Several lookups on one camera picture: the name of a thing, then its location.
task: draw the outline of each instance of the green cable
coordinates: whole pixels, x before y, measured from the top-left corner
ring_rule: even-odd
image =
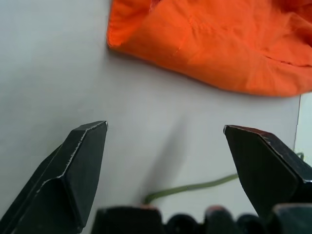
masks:
[[[156,192],[156,193],[151,193],[151,194],[148,194],[144,198],[143,204],[145,204],[145,205],[150,204],[155,199],[158,199],[158,198],[163,197],[163,196],[169,196],[169,195],[172,195],[172,194],[178,194],[178,193],[185,192],[185,191],[191,191],[191,190],[206,189],[206,188],[215,187],[215,186],[218,186],[220,184],[224,184],[226,182],[234,180],[236,178],[238,178],[238,174],[228,175],[228,176],[223,177],[221,179],[217,179],[217,180],[206,182],[206,183],[184,185],[184,186],[175,187],[175,188],[172,188],[172,189],[162,190],[162,191],[159,191],[159,192]]]

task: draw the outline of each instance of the orange cloth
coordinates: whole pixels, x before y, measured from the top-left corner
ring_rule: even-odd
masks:
[[[312,0],[113,0],[107,43],[225,90],[312,90]]]

